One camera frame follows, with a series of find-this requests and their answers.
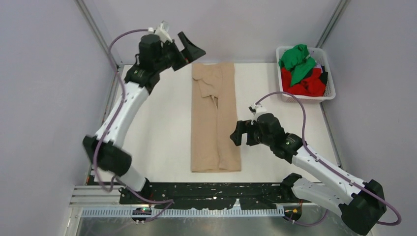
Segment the beige t shirt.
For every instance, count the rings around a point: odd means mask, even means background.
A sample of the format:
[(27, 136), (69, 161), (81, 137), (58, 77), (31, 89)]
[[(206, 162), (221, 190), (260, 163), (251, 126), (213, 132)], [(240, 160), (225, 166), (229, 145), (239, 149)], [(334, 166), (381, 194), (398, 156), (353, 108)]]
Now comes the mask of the beige t shirt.
[(240, 172), (240, 149), (230, 139), (238, 120), (234, 64), (194, 63), (191, 102), (191, 171)]

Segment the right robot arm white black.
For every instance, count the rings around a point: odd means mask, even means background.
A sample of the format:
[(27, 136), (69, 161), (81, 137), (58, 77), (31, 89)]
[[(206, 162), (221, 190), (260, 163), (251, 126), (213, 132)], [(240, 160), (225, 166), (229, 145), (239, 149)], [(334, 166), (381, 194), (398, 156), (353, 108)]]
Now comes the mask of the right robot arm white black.
[(338, 215), (356, 234), (365, 236), (377, 224), (387, 207), (381, 202), (383, 187), (376, 180), (366, 182), (354, 177), (318, 155), (302, 138), (284, 131), (279, 120), (264, 113), (256, 120), (239, 120), (230, 139), (241, 145), (243, 134), (246, 144), (263, 144), (278, 158), (284, 159), (317, 178), (314, 184), (299, 174), (291, 173), (282, 180), (281, 197), (293, 202), (296, 198), (313, 202)]

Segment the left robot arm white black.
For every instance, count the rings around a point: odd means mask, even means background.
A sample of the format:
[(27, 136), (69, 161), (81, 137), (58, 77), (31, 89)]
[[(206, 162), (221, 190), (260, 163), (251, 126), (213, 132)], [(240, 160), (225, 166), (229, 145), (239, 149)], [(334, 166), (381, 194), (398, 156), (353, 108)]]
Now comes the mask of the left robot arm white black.
[(138, 203), (151, 196), (149, 180), (132, 166), (132, 156), (122, 149), (127, 131), (139, 108), (160, 81), (160, 73), (177, 71), (203, 57), (206, 52), (178, 33), (184, 46), (180, 50), (166, 33), (153, 32), (141, 37), (135, 63), (120, 79), (121, 95), (102, 126), (93, 136), (83, 138), (83, 146), (95, 171), (110, 172), (132, 190)]

